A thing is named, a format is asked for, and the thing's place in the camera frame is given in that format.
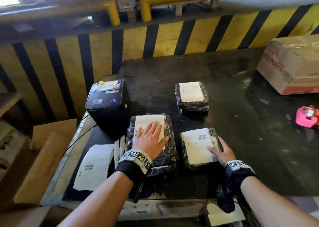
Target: yellow and black striped wall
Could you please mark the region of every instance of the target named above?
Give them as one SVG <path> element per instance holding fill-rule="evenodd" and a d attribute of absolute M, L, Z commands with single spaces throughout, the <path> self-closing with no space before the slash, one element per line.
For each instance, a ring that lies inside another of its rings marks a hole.
<path fill-rule="evenodd" d="M 319 33 L 319 4 L 0 45 L 0 92 L 20 92 L 12 117 L 81 118 L 92 84 L 129 59 L 263 47 Z"/>

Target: person's left hand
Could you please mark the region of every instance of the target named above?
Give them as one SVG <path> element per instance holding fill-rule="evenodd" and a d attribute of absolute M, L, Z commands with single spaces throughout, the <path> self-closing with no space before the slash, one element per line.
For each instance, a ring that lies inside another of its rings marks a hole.
<path fill-rule="evenodd" d="M 159 142 L 161 129 L 162 125 L 157 126 L 157 121 L 155 121 L 153 124 L 149 123 L 142 134 L 142 127 L 140 126 L 132 148 L 144 151 L 151 160 L 154 160 L 159 156 L 169 139 L 166 136 Z"/>

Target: black tabletop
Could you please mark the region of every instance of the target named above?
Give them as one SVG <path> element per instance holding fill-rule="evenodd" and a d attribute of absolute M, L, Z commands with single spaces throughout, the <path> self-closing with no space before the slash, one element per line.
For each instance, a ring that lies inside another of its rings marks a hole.
<path fill-rule="evenodd" d="M 220 165 L 213 164 L 200 171 L 186 169 L 179 136 L 180 132 L 210 127 L 223 137 L 237 159 L 250 165 L 261 181 L 279 194 L 319 194 L 316 170 L 319 132 L 294 121 L 299 107 L 319 105 L 318 95 L 276 92 L 256 72 L 263 50 L 217 51 L 124 62 L 118 78 L 127 83 L 131 114 L 168 114 L 181 156 L 175 172 L 148 179 L 143 197 L 151 193 L 172 199 L 214 197 L 214 186 L 222 179 Z M 182 115 L 177 108 L 174 85 L 191 81 L 201 81 L 209 93 L 210 110 L 206 115 Z M 75 191 L 71 185 L 72 180 L 63 199 L 79 200 L 71 197 L 70 193 Z"/>

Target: bubble-wrapped package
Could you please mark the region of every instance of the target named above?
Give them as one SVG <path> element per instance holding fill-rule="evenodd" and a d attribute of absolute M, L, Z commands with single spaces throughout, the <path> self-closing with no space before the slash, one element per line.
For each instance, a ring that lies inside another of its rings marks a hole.
<path fill-rule="evenodd" d="M 212 147 L 214 147 L 214 148 L 216 148 L 216 149 L 218 149 L 219 151 L 221 150 L 221 147 L 220 147 L 220 145 L 219 145 L 219 141 L 218 141 L 218 138 L 217 138 L 217 134 L 216 134 L 216 132 L 215 132 L 215 129 L 214 128 L 208 128 L 208 132 L 209 132 L 209 138 L 207 139 L 207 140 L 209 140 L 210 139 L 210 143 L 211 143 L 211 146 Z M 198 153 L 199 152 L 199 146 L 197 145 L 196 147 L 195 147 L 195 152 L 194 151 L 191 151 L 191 152 L 187 152 L 187 148 L 186 148 L 186 145 L 185 145 L 185 134 L 186 132 L 182 132 L 182 133 L 180 133 L 180 136 L 181 136 L 181 147 L 182 147 L 182 151 L 183 151 L 183 158 L 184 158 L 184 163 L 185 163 L 185 166 L 187 167 L 187 168 L 189 168 L 189 169 L 192 169 L 192 170 L 197 170 L 197 169 L 200 169 L 200 168 L 202 168 L 204 165 L 206 165 L 206 164 L 209 164 L 209 163 L 211 163 L 211 162 L 216 162 L 217 161 L 217 157 L 216 156 L 211 156 L 211 158 L 209 158 L 209 155 L 210 155 L 210 153 L 209 153 L 209 151 L 206 149 L 206 146 L 207 145 L 210 145 L 209 143 L 207 143 L 207 144 L 203 144 L 202 145 L 202 152 L 204 153 L 204 154 L 207 154 L 207 156 L 208 156 L 208 159 L 209 160 L 207 160 L 207 158 L 205 158 L 204 159 L 204 162 L 197 162 L 197 164 L 191 164 L 191 163 L 189 163 L 189 155 L 188 154 L 193 154 L 193 153 Z M 206 134 L 205 133 L 199 133 L 199 134 L 197 134 L 196 135 L 196 137 L 197 137 L 197 139 L 195 139 L 195 140 L 189 140 L 190 142 L 196 142 L 196 143 L 199 143 L 199 141 L 198 141 L 198 139 L 202 139 L 202 138 L 204 138 L 204 137 L 206 137 Z"/>
<path fill-rule="evenodd" d="M 176 145 L 174 140 L 174 131 L 172 127 L 172 121 L 169 115 L 162 114 L 164 116 L 164 136 L 169 136 L 169 140 L 163 148 L 160 155 L 153 160 L 151 165 L 151 171 L 147 175 L 148 177 L 156 176 L 166 172 L 171 172 L 176 169 L 176 161 L 178 160 L 178 153 L 176 151 Z M 127 149 L 130 150 L 133 147 L 133 139 L 137 133 L 135 130 L 136 116 L 131 117 L 130 127 L 127 129 Z"/>
<path fill-rule="evenodd" d="M 201 90 L 201 93 L 203 95 L 203 100 L 201 101 L 185 101 L 182 99 L 181 96 L 181 88 L 180 84 L 175 84 L 175 96 L 177 100 L 177 106 L 180 109 L 182 113 L 187 112 L 207 112 L 209 110 L 209 95 L 207 93 L 207 90 L 201 82 L 199 83 L 199 87 Z"/>

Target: cardboard flap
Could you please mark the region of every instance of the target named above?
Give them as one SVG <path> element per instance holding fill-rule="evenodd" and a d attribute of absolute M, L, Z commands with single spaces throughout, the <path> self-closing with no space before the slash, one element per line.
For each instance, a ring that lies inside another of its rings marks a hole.
<path fill-rule="evenodd" d="M 39 204 L 48 187 L 64 152 L 69 138 L 51 133 L 38 157 L 35 159 L 20 189 L 14 196 L 15 203 Z"/>
<path fill-rule="evenodd" d="M 41 149 L 45 142 L 47 141 L 49 135 L 52 132 L 56 132 L 63 135 L 69 139 L 69 142 L 74 136 L 77 129 L 77 120 L 69 119 L 64 121 L 59 121 L 50 124 L 42 124 L 33 127 L 32 143 L 31 149 Z"/>

